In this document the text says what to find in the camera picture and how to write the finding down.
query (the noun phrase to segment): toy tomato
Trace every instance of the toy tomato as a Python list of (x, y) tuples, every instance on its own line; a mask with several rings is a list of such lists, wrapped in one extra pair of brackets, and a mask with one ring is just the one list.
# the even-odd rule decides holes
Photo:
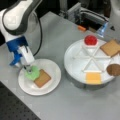
[(86, 45), (96, 45), (97, 44), (97, 38), (93, 35), (88, 35), (85, 37), (84, 42)]

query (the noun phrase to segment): toy sandwich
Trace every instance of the toy sandwich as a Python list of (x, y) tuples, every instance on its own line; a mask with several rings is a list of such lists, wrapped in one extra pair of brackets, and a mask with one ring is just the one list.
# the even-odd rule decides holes
[(31, 72), (26, 71), (25, 76), (32, 80), (39, 88), (51, 80), (47, 72), (43, 69), (39, 70), (36, 66), (31, 67)]

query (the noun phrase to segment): gray tabletop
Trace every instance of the gray tabletop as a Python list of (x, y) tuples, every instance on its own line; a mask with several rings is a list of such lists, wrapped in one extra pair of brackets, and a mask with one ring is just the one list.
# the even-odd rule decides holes
[[(91, 33), (79, 31), (75, 24), (51, 12), (42, 17), (41, 21), (43, 44), (36, 58), (51, 59), (58, 64), (62, 72), (60, 84), (54, 91), (43, 96), (35, 97), (24, 93), (18, 85), (20, 68), (8, 65), (11, 54), (6, 45), (0, 47), (1, 82), (42, 120), (118, 120), (120, 118), (119, 77), (102, 89), (86, 91), (76, 88), (65, 73), (63, 61), (66, 49), (73, 42)], [(39, 30), (31, 37), (39, 40)], [(37, 48), (35, 42), (32, 46), (34, 50)]]

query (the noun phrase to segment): bread slice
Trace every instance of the bread slice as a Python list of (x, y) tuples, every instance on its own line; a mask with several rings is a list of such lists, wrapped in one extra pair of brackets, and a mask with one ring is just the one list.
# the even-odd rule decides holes
[(120, 45), (116, 42), (116, 40), (110, 40), (100, 47), (100, 49), (108, 56), (115, 56), (120, 51)]
[(34, 83), (41, 88), (44, 86), (48, 81), (51, 80), (51, 77), (43, 70), (40, 70), (40, 76), (34, 81)]
[(99, 85), (102, 84), (101, 74), (97, 72), (88, 72), (86, 74), (86, 83), (89, 85)]

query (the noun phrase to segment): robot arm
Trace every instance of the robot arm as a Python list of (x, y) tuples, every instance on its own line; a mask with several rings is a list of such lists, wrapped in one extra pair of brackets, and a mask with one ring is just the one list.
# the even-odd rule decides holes
[(19, 0), (6, 9), (3, 14), (3, 25), (12, 35), (24, 34), (28, 28), (28, 18), (42, 0)]
[(21, 62), (22, 65), (28, 66), (34, 61), (24, 33), (28, 29), (30, 14), (41, 2), (42, 0), (19, 0), (10, 8), (0, 12), (0, 29), (9, 51), (14, 55), (10, 65)]

